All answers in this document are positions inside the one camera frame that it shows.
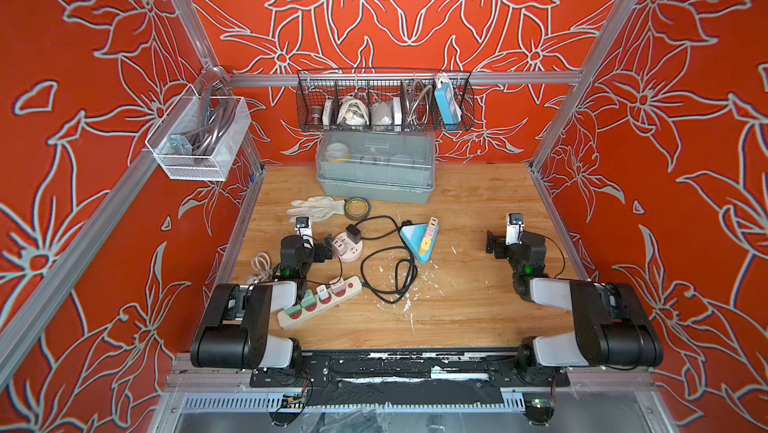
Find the pink round power socket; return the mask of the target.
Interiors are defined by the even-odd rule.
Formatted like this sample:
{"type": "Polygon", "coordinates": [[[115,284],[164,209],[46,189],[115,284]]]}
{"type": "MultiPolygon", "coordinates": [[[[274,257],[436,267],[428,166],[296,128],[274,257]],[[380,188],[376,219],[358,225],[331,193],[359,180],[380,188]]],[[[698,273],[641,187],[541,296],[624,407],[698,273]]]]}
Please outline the pink round power socket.
{"type": "Polygon", "coordinates": [[[360,239],[358,242],[351,240],[347,233],[340,233],[332,240],[332,249],[334,255],[342,263],[352,263],[359,260],[363,254],[364,242],[360,239]]]}

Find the yellow plug adapter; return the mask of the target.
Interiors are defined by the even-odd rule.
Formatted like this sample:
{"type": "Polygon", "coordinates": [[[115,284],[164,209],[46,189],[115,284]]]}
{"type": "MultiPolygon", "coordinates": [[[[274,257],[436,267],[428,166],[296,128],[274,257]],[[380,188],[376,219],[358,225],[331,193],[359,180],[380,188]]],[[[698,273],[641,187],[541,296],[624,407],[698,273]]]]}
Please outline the yellow plug adapter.
{"type": "Polygon", "coordinates": [[[426,256],[430,251],[432,247],[432,241],[429,238],[425,238],[420,243],[418,254],[421,256],[426,256]]]}

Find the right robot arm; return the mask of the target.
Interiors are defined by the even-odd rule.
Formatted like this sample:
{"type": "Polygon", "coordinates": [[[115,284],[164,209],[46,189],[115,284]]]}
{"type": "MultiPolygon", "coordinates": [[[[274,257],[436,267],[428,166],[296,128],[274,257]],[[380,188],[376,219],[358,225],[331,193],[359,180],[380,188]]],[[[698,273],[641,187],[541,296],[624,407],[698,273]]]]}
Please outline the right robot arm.
{"type": "Polygon", "coordinates": [[[504,235],[486,236],[486,252],[510,265],[514,290],[522,300],[572,314],[572,331],[525,338],[516,367],[632,370],[661,365],[662,341],[633,287],[548,276],[546,242],[545,236],[525,229],[518,213],[507,216],[504,235]]]}

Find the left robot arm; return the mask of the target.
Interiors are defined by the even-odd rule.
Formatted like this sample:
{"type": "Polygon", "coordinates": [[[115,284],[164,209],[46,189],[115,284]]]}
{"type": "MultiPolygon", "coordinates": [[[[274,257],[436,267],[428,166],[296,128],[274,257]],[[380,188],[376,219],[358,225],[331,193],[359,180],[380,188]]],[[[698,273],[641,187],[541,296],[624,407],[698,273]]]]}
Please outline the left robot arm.
{"type": "Polygon", "coordinates": [[[309,297],[311,266],[330,260],[332,251],[315,242],[309,216],[298,214],[294,222],[296,233],[281,240],[280,263],[267,272],[266,280],[214,288],[190,348],[194,367],[301,370],[300,342],[271,335],[270,318],[301,308],[309,297]]]}

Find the white work glove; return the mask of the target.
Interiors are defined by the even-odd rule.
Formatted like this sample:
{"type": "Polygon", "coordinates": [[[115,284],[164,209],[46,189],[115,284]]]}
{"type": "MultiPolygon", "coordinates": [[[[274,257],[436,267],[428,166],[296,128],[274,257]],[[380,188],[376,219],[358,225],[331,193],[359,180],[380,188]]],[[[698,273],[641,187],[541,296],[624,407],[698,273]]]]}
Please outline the white work glove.
{"type": "Polygon", "coordinates": [[[315,196],[306,200],[294,200],[286,210],[286,214],[295,221],[299,217],[307,217],[311,223],[328,220],[334,215],[344,215],[345,201],[330,196],[315,196]]]}

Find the white power strip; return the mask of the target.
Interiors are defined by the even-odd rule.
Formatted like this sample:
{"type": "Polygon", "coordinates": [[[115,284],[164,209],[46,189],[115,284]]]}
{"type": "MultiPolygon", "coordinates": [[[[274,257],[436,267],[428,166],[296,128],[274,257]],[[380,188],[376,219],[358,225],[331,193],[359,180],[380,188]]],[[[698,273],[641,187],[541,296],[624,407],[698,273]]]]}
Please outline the white power strip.
{"type": "Polygon", "coordinates": [[[281,310],[277,314],[278,324],[284,330],[293,329],[331,308],[356,298],[362,290],[362,282],[358,276],[336,280],[330,286],[320,285],[315,290],[306,291],[298,303],[281,310]]]}

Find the tape roll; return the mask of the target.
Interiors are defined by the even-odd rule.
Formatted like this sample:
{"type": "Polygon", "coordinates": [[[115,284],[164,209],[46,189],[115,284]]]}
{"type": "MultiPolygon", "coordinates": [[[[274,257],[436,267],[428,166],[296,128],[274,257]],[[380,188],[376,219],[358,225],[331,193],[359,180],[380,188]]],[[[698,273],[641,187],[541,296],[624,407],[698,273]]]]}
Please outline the tape roll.
{"type": "Polygon", "coordinates": [[[371,205],[364,198],[353,197],[344,201],[344,215],[347,219],[353,222],[367,219],[370,212],[371,205]]]}

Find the grey plastic storage box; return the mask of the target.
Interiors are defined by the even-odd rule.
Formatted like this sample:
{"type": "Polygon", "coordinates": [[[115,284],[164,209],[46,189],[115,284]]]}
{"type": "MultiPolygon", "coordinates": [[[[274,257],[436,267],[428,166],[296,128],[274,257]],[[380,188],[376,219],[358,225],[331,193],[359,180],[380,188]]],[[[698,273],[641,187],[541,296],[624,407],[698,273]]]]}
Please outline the grey plastic storage box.
{"type": "Polygon", "coordinates": [[[328,196],[425,205],[435,188],[432,133],[331,131],[316,152],[316,178],[328,196]]]}

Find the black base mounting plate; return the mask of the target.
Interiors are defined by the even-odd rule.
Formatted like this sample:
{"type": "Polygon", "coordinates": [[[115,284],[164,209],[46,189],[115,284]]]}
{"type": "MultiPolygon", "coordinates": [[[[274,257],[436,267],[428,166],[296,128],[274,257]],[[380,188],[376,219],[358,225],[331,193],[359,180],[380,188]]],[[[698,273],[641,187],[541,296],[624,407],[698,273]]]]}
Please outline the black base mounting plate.
{"type": "Polygon", "coordinates": [[[519,369],[515,347],[314,349],[302,352],[301,369],[258,368],[251,387],[299,387],[306,383],[474,381],[502,388],[565,388],[567,372],[558,367],[519,369]]]}

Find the blue power bank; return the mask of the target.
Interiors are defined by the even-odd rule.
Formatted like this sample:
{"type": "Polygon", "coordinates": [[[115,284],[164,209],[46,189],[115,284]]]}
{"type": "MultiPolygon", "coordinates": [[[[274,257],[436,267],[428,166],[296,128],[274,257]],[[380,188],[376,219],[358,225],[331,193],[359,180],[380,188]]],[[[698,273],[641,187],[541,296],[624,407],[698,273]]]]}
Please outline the blue power bank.
{"type": "Polygon", "coordinates": [[[461,109],[455,100],[451,78],[443,72],[435,75],[434,97],[446,131],[459,131],[461,109]]]}

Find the clear plastic wall basket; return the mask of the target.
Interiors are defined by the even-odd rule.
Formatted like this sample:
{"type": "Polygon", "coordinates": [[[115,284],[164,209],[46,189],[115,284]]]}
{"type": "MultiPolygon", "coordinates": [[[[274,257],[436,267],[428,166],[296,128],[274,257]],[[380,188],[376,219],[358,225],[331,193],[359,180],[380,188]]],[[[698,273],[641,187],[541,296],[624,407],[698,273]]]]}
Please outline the clear plastic wall basket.
{"type": "Polygon", "coordinates": [[[187,87],[147,135],[146,147],[172,180],[227,179],[250,125],[245,99],[187,87]]]}

